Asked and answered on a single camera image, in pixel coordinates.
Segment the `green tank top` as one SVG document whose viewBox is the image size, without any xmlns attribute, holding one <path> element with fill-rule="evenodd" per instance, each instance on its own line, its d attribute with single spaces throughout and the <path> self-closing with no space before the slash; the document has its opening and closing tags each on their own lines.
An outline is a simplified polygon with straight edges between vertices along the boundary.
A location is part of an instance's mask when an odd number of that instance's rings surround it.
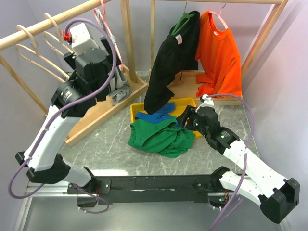
<svg viewBox="0 0 308 231">
<path fill-rule="evenodd" d="M 175 117 L 152 124 L 138 119 L 130 125 L 128 145 L 147 153 L 176 158 L 192 148 L 195 134 L 176 126 Z"/>
</svg>

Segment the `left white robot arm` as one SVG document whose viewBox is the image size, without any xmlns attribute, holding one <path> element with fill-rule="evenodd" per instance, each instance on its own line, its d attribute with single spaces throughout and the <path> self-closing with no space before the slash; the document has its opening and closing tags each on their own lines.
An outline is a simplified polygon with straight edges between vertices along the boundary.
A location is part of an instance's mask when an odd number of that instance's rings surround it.
<svg viewBox="0 0 308 231">
<path fill-rule="evenodd" d="M 30 147 L 15 158 L 33 183 L 55 184 L 67 181 L 84 193 L 96 189 L 96 177 L 87 167 L 73 165 L 59 153 L 65 137 L 86 112 L 106 100 L 114 90 L 112 79 L 117 69 L 117 53 L 109 37 L 101 38 L 104 49 L 87 45 L 74 59 L 74 71 L 61 84 L 39 133 Z"/>
</svg>

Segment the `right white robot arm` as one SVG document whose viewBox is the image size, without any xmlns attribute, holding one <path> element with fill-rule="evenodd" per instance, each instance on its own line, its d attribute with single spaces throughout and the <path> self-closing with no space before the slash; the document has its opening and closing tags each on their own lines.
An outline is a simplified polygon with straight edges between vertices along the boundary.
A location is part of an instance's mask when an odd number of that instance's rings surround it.
<svg viewBox="0 0 308 231">
<path fill-rule="evenodd" d="M 177 117 L 177 122 L 181 127 L 198 131 L 212 149 L 231 160 L 248 176 L 244 178 L 220 167 L 211 175 L 213 190 L 237 192 L 258 205 L 262 213 L 276 224 L 281 223 L 298 205 L 299 182 L 274 171 L 247 148 L 232 130 L 221 126 L 214 108 L 189 105 Z"/>
</svg>

